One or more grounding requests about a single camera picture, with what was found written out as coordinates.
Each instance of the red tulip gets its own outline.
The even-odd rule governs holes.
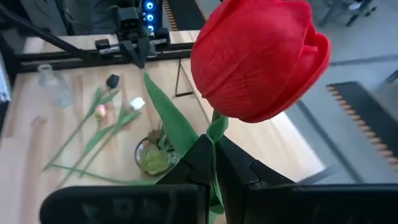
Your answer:
[[[330,41],[305,1],[225,0],[192,49],[195,84],[219,113],[248,123],[295,103],[326,70]]]

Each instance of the pink tulip bud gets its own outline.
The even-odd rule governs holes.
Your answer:
[[[105,115],[106,115],[105,105],[97,106],[97,108],[95,109],[95,112],[94,112],[94,117],[98,120],[101,120],[105,117]]]

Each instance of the black mat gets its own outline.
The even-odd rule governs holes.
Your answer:
[[[200,30],[205,18],[195,0],[164,0],[164,8],[173,30]]]
[[[397,121],[357,82],[337,83],[326,87],[381,156],[397,168]]]

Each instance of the glass bottle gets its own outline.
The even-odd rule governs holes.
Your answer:
[[[39,85],[51,97],[51,105],[66,108],[74,103],[67,83],[61,75],[54,73],[51,65],[39,65],[37,71],[40,73]]]

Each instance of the wooden table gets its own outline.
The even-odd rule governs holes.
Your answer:
[[[197,35],[198,31],[171,33],[172,42],[179,43],[193,42]],[[94,40],[104,37],[108,38],[111,44],[117,42],[111,35],[63,39],[79,48],[93,49]],[[28,39],[25,46],[26,53],[56,51],[59,49],[37,38]],[[166,95],[173,97],[178,60],[147,63],[146,67],[153,81]],[[194,91],[195,95],[176,98],[173,102],[195,130],[200,134],[204,133],[211,117],[211,107],[195,88],[189,59],[182,60],[181,72],[183,75],[178,91]],[[108,105],[108,115],[100,127],[116,122],[122,103],[128,104],[133,98],[142,96],[147,100],[147,105],[140,117],[113,138],[88,171],[119,180],[137,180],[145,177],[134,162],[134,149],[137,143],[157,126],[159,116],[143,86],[142,71],[134,65],[115,65],[63,70],[60,73],[76,98],[75,105],[64,110],[49,105],[48,96],[38,86],[37,73],[21,74],[17,77],[1,136],[0,223],[38,223],[40,204],[56,189],[67,173],[56,168],[42,172],[42,168],[82,120],[91,105],[95,89],[104,86],[106,78],[112,73],[121,77],[121,92]],[[246,124],[236,119],[230,119],[229,123],[227,137],[256,159],[292,180],[298,181],[324,169],[319,158],[284,113],[258,124]],[[71,167],[97,128],[95,119],[89,119],[68,145],[57,164]],[[73,175],[64,187],[71,185],[110,183],[87,176],[79,179],[77,175]]]

